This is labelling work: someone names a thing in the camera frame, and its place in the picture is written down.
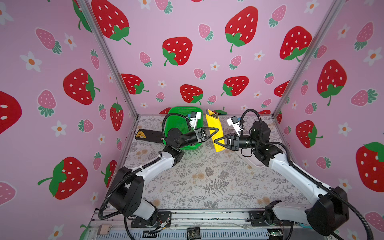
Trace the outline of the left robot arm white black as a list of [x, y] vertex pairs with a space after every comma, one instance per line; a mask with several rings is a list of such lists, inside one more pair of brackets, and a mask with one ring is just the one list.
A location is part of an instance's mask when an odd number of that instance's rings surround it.
[[172, 114], [166, 115], [162, 123], [162, 139], [166, 142], [165, 147], [154, 159], [144, 165], [133, 169], [122, 167], [118, 170], [99, 209], [100, 220], [117, 215], [125, 218], [134, 216], [144, 220], [147, 226], [156, 225], [159, 221], [159, 210], [143, 199], [145, 184], [178, 164], [185, 155], [183, 147], [204, 143], [222, 130], [221, 127], [196, 128], [199, 117], [195, 112], [189, 116], [178, 113], [175, 115], [185, 121], [189, 132], [183, 134], [178, 128], [172, 128], [166, 132], [166, 122]]

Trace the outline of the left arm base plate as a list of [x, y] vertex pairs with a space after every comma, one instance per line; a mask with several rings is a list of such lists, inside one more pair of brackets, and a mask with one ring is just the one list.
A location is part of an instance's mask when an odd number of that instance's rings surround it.
[[136, 217], [131, 221], [131, 228], [157, 228], [160, 225], [163, 227], [170, 227], [172, 220], [172, 212], [160, 211], [156, 212], [149, 220]]

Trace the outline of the green plastic basket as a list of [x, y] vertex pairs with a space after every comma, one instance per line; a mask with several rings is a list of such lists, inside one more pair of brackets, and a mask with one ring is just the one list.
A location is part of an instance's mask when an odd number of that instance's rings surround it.
[[[176, 113], [181, 114], [183, 116], [189, 116], [191, 112], [201, 113], [203, 115], [203, 110], [198, 107], [174, 107], [170, 108], [168, 111], [168, 114], [170, 113]], [[203, 116], [199, 120], [197, 120], [196, 128], [201, 128], [204, 126], [203, 123]], [[168, 135], [168, 131], [177, 128], [179, 129], [183, 134], [189, 133], [189, 129], [186, 123], [186, 120], [177, 116], [170, 116], [167, 118], [166, 124], [165, 124], [165, 134]], [[197, 150], [202, 144], [198, 143], [193, 146], [186, 146], [183, 147], [182, 150]]]

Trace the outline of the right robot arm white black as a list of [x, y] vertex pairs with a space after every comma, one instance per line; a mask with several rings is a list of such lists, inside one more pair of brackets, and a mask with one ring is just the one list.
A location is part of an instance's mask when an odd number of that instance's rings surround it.
[[341, 239], [335, 231], [349, 220], [353, 212], [367, 234], [367, 239], [374, 239], [374, 234], [364, 216], [348, 202], [347, 193], [340, 187], [332, 188], [320, 182], [291, 159], [288, 148], [279, 142], [270, 142], [270, 128], [262, 121], [255, 110], [246, 110], [241, 117], [233, 116], [227, 120], [235, 133], [215, 140], [215, 144], [231, 151], [251, 149], [255, 158], [271, 168], [292, 185], [309, 201], [309, 205], [295, 205], [280, 200], [265, 207], [263, 220], [269, 224], [282, 221], [310, 226], [318, 234]]

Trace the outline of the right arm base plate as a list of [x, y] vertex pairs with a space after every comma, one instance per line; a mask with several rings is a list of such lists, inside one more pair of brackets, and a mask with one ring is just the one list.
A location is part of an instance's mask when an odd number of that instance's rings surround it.
[[249, 218], [246, 222], [251, 223], [253, 227], [289, 227], [290, 221], [281, 221], [265, 213], [264, 210], [249, 211]]

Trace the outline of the yellow paper napkin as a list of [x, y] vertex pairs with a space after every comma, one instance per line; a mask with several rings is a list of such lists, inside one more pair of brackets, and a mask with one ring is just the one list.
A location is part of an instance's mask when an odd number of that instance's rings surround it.
[[215, 143], [215, 140], [222, 138], [224, 136], [222, 124], [221, 124], [220, 119], [219, 119], [219, 115], [217, 113], [214, 113], [213, 111], [207, 109], [206, 110], [206, 120], [207, 120], [208, 127], [211, 128], [210, 134], [212, 135], [212, 141], [213, 141], [214, 148], [215, 148], [216, 152], [218, 153], [218, 152], [223, 151], [225, 148]]

